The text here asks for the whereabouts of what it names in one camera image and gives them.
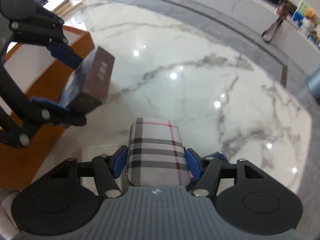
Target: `gray stripe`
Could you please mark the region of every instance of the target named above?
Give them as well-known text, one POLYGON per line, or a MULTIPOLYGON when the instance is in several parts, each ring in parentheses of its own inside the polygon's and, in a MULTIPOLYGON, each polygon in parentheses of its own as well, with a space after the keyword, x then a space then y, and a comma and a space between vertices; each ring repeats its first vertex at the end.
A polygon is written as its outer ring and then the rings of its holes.
MULTIPOLYGON (((138 138, 142 138, 142 128, 143 128, 143 118, 137 118, 136 120, 136 129, 134 131, 134 137, 138 137, 138 138)), ((140 181, 141 181, 141 172, 140 171, 136 171, 135 172, 135 178, 137 180, 138 185, 140 185, 140 181)))
POLYGON ((134 139, 130 141, 130 144, 134 143, 158 143, 158 144, 168 144, 173 145, 173 142, 176 146, 183 148, 182 143, 172 140, 165 140, 165 139, 156 139, 156 138, 141 138, 140 136, 134 135, 134 139))
MULTIPOLYGON (((186 164, 179 163, 180 170, 189 171, 186 164)), ((133 161, 129 163, 129 168, 161 168, 161 169, 175 169, 177 170, 177 164, 171 162, 157 162, 157 161, 133 161)))
MULTIPOLYGON (((184 153, 182 152, 176 152, 178 157, 184 158, 184 153)), ((129 155, 136 155, 136 154, 153 154, 153 155, 170 155, 174 156, 174 152, 170 150, 160 150, 160 149, 147 149, 147 148, 142 148, 142 149, 133 149, 129 151, 129 155)))

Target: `plaid box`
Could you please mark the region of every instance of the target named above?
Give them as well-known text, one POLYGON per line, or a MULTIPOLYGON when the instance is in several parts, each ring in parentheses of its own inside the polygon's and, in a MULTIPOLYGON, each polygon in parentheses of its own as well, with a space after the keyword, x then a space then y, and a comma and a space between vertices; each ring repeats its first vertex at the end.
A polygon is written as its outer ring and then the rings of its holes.
POLYGON ((137 118, 131 129, 128 180, 134 186, 188 185, 189 169, 178 127, 168 120, 137 118))

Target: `brown strap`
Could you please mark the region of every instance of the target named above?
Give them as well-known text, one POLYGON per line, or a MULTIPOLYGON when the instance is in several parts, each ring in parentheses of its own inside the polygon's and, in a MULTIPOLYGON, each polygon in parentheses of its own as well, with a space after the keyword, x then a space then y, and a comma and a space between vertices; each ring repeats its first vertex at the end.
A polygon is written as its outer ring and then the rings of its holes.
POLYGON ((279 17, 268 29, 266 29, 262 34, 262 40, 265 43, 270 43, 272 41, 273 36, 275 35, 276 31, 278 30, 278 28, 280 27, 280 25, 282 24, 282 22, 284 21, 283 17, 279 17), (270 32, 274 27, 276 26, 275 32, 273 33, 272 37, 270 40, 266 40, 263 36, 266 35, 268 32, 270 32))

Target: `small cardboard box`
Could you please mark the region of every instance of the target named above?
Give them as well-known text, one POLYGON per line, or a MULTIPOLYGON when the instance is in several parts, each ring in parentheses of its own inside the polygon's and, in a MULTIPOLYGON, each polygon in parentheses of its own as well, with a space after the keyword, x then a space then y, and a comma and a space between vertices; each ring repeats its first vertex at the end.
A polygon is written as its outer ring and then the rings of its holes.
POLYGON ((105 103, 115 58, 97 47, 71 74, 58 104, 87 114, 105 103))

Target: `black mechanical arm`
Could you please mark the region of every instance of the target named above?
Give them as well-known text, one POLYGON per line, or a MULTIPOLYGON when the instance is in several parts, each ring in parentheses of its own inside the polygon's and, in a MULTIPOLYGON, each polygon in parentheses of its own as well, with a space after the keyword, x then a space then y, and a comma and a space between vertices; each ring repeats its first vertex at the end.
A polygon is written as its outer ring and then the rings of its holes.
POLYGON ((9 44, 46 46, 51 55, 72 69, 82 58, 68 46, 63 34, 64 21, 32 0, 0 0, 0 96, 22 120, 20 127, 0 108, 0 142, 27 147, 45 123, 83 126, 86 117, 46 99, 28 99, 4 68, 9 44))

